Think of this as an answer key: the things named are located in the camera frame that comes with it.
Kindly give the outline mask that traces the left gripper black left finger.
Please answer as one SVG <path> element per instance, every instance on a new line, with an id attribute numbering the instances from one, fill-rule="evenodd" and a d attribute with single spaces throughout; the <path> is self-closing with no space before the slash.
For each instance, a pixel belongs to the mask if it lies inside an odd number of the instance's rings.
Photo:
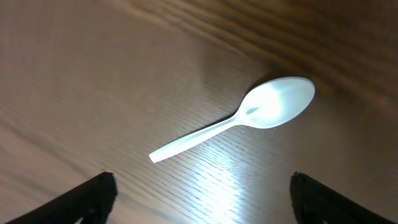
<path id="1" fill-rule="evenodd" d="M 114 175 L 102 172 L 7 224 L 105 224 L 117 196 Z"/>

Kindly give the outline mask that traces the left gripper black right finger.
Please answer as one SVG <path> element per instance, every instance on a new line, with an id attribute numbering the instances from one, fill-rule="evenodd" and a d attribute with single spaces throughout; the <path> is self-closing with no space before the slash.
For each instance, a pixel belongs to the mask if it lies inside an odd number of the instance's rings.
<path id="1" fill-rule="evenodd" d="M 290 198 L 299 224 L 394 224 L 301 172 L 290 179 Z"/>

